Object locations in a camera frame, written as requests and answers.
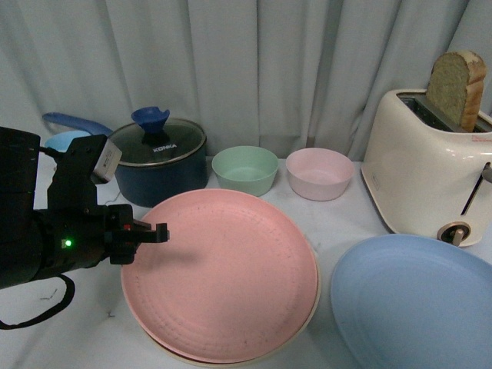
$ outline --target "blue lid knob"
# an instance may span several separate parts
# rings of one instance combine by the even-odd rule
[[[131,113],[131,119],[147,133],[159,133],[169,118],[169,110],[160,111],[157,106],[149,106]]]

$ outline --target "pink plate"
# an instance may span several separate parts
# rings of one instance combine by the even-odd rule
[[[311,319],[316,259],[273,205],[204,189],[169,198],[143,221],[168,223],[171,238],[142,244],[121,282],[140,325],[171,353],[209,364],[250,361],[280,348]]]

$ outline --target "glass lid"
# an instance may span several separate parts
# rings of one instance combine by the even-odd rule
[[[201,148],[205,133],[199,125],[184,119],[169,119],[169,110],[157,107],[135,111],[131,123],[109,137],[121,150],[121,165],[153,166],[186,158]]]

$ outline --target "pan handle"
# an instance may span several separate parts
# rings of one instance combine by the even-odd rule
[[[109,136],[113,133],[111,129],[101,123],[97,123],[96,121],[89,121],[88,119],[72,117],[71,115],[62,113],[46,113],[43,114],[43,119],[49,121],[50,123],[56,123],[57,125],[64,125],[65,127],[86,131],[91,135]]]

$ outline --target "bowl rim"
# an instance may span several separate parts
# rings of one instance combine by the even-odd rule
[[[256,178],[254,180],[237,180],[237,179],[230,179],[229,177],[227,177],[226,175],[224,175],[224,172],[223,171],[218,171],[217,170],[217,162],[215,161],[216,158],[220,155],[220,156],[223,156],[225,155],[225,152],[226,151],[233,151],[234,149],[238,149],[238,148],[246,148],[246,149],[251,149],[251,150],[260,150],[260,151],[263,151],[265,154],[269,155],[270,158],[272,159],[272,162],[273,160],[276,160],[276,164],[275,164],[275,168],[273,171],[269,171],[268,174],[260,177],[260,178]],[[239,146],[232,146],[230,148],[225,148],[224,150],[221,150],[219,151],[216,155],[214,155],[214,157],[212,158],[212,163],[211,163],[211,166],[212,166],[212,170],[214,171],[215,175],[217,175],[218,177],[221,177],[227,181],[232,181],[232,182],[237,182],[237,183],[255,183],[257,181],[263,181],[273,175],[275,175],[278,171],[278,157],[276,154],[274,154],[272,151],[268,150],[267,148],[262,148],[260,146],[253,146],[253,145],[239,145]]]
[[[343,161],[345,161],[347,163],[350,163],[348,165],[348,166],[350,166],[350,174],[348,176],[344,176],[344,179],[343,180],[332,182],[332,183],[326,183],[325,181],[307,181],[307,180],[299,177],[299,175],[296,174],[295,171],[292,171],[291,168],[289,168],[289,162],[293,160],[293,157],[294,156],[297,156],[297,155],[301,154],[302,152],[306,152],[306,151],[321,151],[321,152],[324,152],[324,153],[335,154],[335,156],[339,157],[341,160],[343,160]],[[291,176],[295,177],[299,181],[303,181],[304,183],[310,184],[310,185],[320,185],[320,186],[341,185],[341,184],[343,184],[343,183],[345,183],[347,181],[350,181],[352,179],[352,177],[354,177],[354,174],[355,174],[355,166],[354,166],[353,161],[351,159],[349,159],[347,156],[341,154],[340,152],[335,151],[335,150],[331,150],[329,148],[301,148],[299,150],[296,150],[296,151],[290,153],[287,156],[287,159],[285,159],[285,167],[287,169],[287,172]]]

